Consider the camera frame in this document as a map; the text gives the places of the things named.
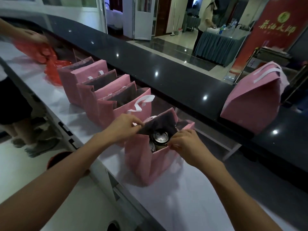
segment blue tablecloth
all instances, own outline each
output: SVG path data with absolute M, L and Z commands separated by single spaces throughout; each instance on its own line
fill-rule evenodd
M 245 36 L 237 40 L 210 32 L 204 32 L 198 42 L 195 54 L 223 66 L 227 66 L 235 58 L 244 39 Z

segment shorts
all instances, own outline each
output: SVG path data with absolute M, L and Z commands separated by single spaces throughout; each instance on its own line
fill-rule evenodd
M 10 125 L 31 116 L 32 107 L 13 81 L 0 81 L 0 124 Z

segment hand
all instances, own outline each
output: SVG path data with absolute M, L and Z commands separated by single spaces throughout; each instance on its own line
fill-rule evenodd
M 191 166 L 198 169 L 206 162 L 217 161 L 207 147 L 201 142 L 195 130 L 181 130 L 177 132 L 168 145 Z
M 38 34 L 34 31 L 28 30 L 28 29 L 22 29 L 20 28 L 21 31 L 23 31 L 24 33 L 26 33 L 26 40 L 32 43 L 37 43 L 37 44 L 42 44 L 42 43 L 46 43 L 48 44 L 48 39 L 46 38 L 46 36 Z
M 110 144 L 126 140 L 137 133 L 144 126 L 144 123 L 134 115 L 121 114 L 103 132 L 110 141 Z

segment reception counter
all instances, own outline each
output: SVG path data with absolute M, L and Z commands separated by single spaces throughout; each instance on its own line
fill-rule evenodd
M 233 86 L 69 19 L 5 10 L 0 13 L 14 16 L 6 20 L 39 27 L 96 59 L 106 60 L 110 68 L 130 74 L 138 85 L 150 87 L 169 104 L 285 169 L 308 171 L 304 116 L 281 107 L 272 124 L 249 138 L 244 130 L 219 118 Z M 5 69 L 13 70 L 42 100 L 53 121 L 63 124 L 63 135 L 71 132 L 67 138 L 76 148 L 101 131 L 83 109 L 68 102 L 62 87 L 45 80 L 44 65 L 33 62 L 10 43 L 0 42 L 0 48 Z M 111 146 L 91 171 L 108 197 L 143 230 L 233 230 L 208 179 L 182 159 L 152 185 L 143 187 L 123 158 L 123 149 Z

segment white shirt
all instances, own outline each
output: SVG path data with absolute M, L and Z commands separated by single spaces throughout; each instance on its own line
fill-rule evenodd
M 5 80 L 7 77 L 7 74 L 4 72 L 3 67 L 0 65 L 0 81 Z
M 212 21 L 213 18 L 213 11 L 211 10 L 211 7 L 207 7 L 203 13 L 203 16 L 201 18 L 201 23 L 200 26 L 198 27 L 198 29 L 200 31 L 205 32 L 208 29 L 208 25 L 206 24 L 206 19 L 209 19 L 210 21 Z

